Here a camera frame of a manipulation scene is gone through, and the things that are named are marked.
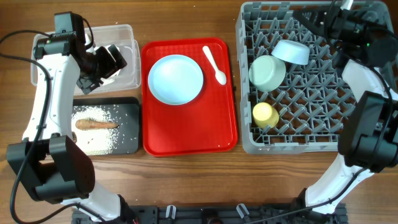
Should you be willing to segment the light blue bowl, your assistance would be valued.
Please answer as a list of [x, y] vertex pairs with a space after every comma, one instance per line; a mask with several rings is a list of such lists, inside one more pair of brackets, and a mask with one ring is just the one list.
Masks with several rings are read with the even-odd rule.
[[310, 49], [299, 42], [292, 40], [280, 40], [271, 54], [278, 59], [297, 65], [307, 65]]

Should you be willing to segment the brown bread stick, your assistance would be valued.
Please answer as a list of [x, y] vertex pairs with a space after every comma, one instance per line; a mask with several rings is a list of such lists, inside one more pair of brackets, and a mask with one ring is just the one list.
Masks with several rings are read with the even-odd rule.
[[91, 119], [79, 119], [76, 121], [75, 126], [80, 130], [114, 129], [119, 127], [116, 123], [95, 121]]

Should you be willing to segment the mint green bowl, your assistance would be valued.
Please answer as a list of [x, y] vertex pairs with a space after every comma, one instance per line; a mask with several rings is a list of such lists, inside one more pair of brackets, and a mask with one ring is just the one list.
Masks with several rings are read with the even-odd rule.
[[285, 63], [271, 55], [255, 59], [249, 68], [249, 81], [260, 91], [269, 92], [278, 88], [286, 73]]

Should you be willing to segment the yellow plastic cup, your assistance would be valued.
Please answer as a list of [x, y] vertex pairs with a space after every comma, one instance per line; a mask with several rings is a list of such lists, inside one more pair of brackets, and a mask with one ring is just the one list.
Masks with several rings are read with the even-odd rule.
[[274, 128], [279, 122], [279, 114], [270, 104], [262, 102], [254, 106], [252, 115], [255, 124], [260, 128]]

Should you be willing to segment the white plastic spoon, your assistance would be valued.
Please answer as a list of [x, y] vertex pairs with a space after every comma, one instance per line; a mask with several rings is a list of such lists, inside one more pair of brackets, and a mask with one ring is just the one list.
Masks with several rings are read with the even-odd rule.
[[217, 82], [220, 85], [225, 85], [226, 84], [226, 75], [224, 72], [222, 72], [217, 67], [217, 64], [213, 58], [213, 55], [212, 55], [212, 52], [211, 52], [209, 46], [207, 46], [207, 45], [203, 46], [202, 51], [205, 54], [206, 58], [208, 59], [208, 61], [210, 62], [211, 66], [213, 67], [213, 69], [215, 71], [215, 78], [216, 78]]

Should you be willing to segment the white napkin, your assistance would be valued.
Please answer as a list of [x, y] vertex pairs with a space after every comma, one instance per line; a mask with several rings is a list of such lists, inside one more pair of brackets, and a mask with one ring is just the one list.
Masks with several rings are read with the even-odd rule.
[[108, 85], [112, 83], [112, 76], [115, 76], [118, 73], [121, 65], [121, 54], [119, 48], [112, 44], [104, 48], [105, 52], [103, 55], [103, 71], [102, 78], [103, 85]]

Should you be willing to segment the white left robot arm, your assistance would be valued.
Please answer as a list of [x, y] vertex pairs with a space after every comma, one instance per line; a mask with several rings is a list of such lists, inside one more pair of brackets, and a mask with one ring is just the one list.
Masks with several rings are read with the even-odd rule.
[[55, 32], [44, 34], [33, 50], [31, 63], [40, 73], [29, 124], [20, 143], [7, 147], [6, 159], [16, 174], [10, 213], [17, 223], [17, 189], [31, 199], [75, 207], [97, 223], [139, 223], [122, 196], [95, 181], [91, 159], [74, 143], [72, 110], [75, 88], [90, 93], [105, 78], [126, 66], [116, 48], [94, 48], [88, 21], [73, 12], [55, 15]]

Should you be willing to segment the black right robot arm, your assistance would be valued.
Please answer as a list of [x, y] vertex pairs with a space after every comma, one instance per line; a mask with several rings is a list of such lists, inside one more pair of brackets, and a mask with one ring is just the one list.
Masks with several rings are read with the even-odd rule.
[[333, 3], [295, 11], [293, 17], [336, 51], [333, 67], [356, 100], [338, 138], [336, 159], [292, 202], [295, 212], [330, 214], [361, 181], [397, 165], [397, 93], [377, 71], [396, 57], [397, 36]]

